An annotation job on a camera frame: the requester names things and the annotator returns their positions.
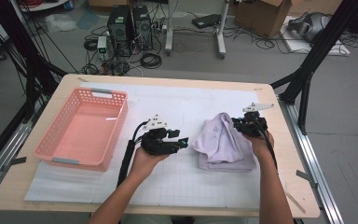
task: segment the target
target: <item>human hand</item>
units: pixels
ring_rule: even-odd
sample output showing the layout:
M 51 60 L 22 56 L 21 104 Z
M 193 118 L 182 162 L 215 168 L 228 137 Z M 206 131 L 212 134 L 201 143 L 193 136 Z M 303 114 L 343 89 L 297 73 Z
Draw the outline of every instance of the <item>human hand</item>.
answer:
M 269 131 L 266 131 L 266 135 L 267 135 L 272 147 L 274 147 L 274 137 L 272 136 L 272 133 L 270 133 Z M 269 155 L 270 154 L 269 147 L 267 146 L 267 142 L 265 139 L 262 139 L 259 137 L 252 137 L 247 134 L 244 134 L 243 136 L 252 142 L 252 148 L 253 148 L 254 154 L 258 159 L 260 159 L 260 157 L 262 157 L 264 155 L 270 156 Z
M 169 157 L 169 155 L 150 155 L 142 147 L 138 147 L 135 152 L 129 177 L 136 178 L 140 182 L 144 181 L 152 173 L 157 163 L 165 160 L 167 157 Z

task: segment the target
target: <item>laundry basket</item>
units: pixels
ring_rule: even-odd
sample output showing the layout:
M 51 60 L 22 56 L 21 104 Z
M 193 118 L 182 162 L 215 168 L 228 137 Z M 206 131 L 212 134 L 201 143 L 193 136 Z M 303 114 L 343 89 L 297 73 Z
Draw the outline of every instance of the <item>laundry basket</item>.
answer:
M 53 165 L 106 171 L 127 111 L 126 92 L 75 88 L 34 156 Z

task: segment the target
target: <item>concrete floor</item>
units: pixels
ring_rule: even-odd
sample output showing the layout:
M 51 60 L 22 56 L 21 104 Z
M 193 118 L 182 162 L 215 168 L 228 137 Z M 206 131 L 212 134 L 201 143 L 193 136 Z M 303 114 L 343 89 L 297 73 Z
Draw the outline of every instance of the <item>concrete floor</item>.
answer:
M 57 12 L 63 13 L 61 9 L 45 13 Z M 68 12 L 74 21 L 79 21 L 84 13 L 82 8 Z M 190 19 L 191 16 L 183 17 L 175 22 L 191 27 Z M 106 21 L 100 18 L 88 30 L 76 29 L 50 36 L 79 70 L 85 63 L 84 36 L 105 25 Z M 42 36 L 53 63 L 63 70 L 73 71 L 47 37 Z M 141 68 L 143 76 L 272 83 L 296 71 L 306 57 L 304 54 L 282 54 L 277 48 L 261 49 L 248 35 L 235 40 L 225 38 L 225 41 L 227 56 L 221 60 L 217 55 L 215 36 L 175 33 L 171 56 L 162 51 L 162 66 L 156 70 Z M 328 56 L 316 71 L 310 88 L 307 131 L 344 222 L 358 223 L 358 48 L 348 49 L 349 57 Z M 140 75 L 135 69 L 128 73 L 132 77 Z M 0 132 L 24 101 L 11 61 L 0 61 Z M 0 223 L 85 223 L 87 217 L 84 213 L 0 211 Z M 323 216 L 304 221 L 326 223 Z M 250 220 L 250 223 L 256 222 L 256 219 Z

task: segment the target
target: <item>human arm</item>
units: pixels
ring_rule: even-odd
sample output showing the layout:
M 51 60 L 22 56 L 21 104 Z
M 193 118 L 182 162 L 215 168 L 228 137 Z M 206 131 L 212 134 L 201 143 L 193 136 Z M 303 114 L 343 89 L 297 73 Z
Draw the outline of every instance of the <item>human arm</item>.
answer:
M 132 167 L 127 178 L 116 190 L 101 204 L 95 213 L 89 218 L 88 223 L 118 223 L 124 213 L 133 193 L 152 173 L 159 161 L 167 158 L 164 156 L 149 155 L 142 147 L 139 147 L 133 159 Z
M 274 146 L 272 134 L 267 134 Z M 266 141 L 248 135 L 245 137 L 252 142 L 254 154 L 260 163 L 260 224 L 293 223 L 292 212 Z

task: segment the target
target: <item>purple garment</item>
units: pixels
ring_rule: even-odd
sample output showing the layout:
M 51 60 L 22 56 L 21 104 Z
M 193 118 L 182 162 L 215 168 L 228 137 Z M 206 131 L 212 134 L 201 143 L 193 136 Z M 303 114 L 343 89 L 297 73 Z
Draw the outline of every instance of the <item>purple garment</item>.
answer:
M 205 120 L 191 147 L 200 153 L 204 170 L 250 172 L 256 167 L 252 143 L 234 128 L 227 113 Z

